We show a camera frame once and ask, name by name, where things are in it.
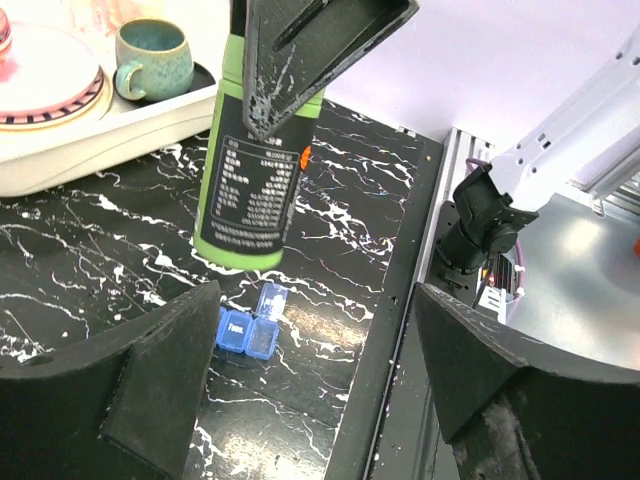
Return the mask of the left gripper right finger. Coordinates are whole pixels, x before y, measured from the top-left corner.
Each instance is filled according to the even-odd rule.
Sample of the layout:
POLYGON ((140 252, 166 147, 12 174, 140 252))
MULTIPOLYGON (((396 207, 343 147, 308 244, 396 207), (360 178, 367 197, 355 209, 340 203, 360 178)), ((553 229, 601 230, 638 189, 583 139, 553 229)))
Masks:
POLYGON ((639 373, 546 344, 431 284, 413 292, 462 479, 636 479, 639 373))

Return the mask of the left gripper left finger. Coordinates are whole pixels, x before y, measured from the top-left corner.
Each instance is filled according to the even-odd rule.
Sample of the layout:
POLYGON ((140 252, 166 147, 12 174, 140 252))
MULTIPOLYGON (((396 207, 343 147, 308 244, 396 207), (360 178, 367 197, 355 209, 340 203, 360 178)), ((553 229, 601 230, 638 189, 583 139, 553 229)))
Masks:
POLYGON ((1 370, 4 479, 179 479, 206 383, 221 289, 1 370))

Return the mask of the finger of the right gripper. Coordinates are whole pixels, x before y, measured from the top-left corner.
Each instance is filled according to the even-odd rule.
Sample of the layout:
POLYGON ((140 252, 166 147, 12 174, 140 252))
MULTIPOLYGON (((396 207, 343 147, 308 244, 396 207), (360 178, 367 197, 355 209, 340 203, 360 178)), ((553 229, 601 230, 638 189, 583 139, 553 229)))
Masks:
POLYGON ((248 130, 273 135, 418 10, 414 0, 232 1, 248 130))

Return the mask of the green pill bottle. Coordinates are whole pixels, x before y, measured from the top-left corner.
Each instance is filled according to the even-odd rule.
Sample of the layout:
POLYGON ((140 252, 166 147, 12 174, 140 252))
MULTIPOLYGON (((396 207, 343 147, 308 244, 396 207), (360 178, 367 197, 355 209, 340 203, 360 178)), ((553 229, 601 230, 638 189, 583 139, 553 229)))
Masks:
POLYGON ((284 254, 323 95, 317 93, 275 135, 259 141, 243 123, 243 56, 243 37, 229 35, 193 244, 201 257, 215 265, 269 270, 279 265, 284 254))

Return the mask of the blue pill organizer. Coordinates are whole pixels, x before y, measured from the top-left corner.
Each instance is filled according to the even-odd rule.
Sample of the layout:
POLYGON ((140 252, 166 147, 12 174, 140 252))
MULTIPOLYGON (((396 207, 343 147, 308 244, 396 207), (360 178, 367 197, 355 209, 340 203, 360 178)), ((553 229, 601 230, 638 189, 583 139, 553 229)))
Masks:
POLYGON ((222 350, 269 360, 275 352, 289 290, 277 283, 265 283, 253 312, 221 306, 216 346, 222 350))

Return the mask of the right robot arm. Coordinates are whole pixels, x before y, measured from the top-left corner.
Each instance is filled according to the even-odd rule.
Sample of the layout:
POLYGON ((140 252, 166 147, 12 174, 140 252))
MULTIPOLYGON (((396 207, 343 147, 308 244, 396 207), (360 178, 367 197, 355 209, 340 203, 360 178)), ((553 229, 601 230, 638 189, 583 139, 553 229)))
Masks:
MULTIPOLYGON (((230 31, 244 42, 244 125, 259 140, 273 136, 419 8, 416 1, 232 2, 230 31)), ((561 183, 638 143, 639 39, 632 36, 540 125, 456 187, 458 219, 438 240, 437 259, 448 272, 474 272, 515 244, 561 183)))

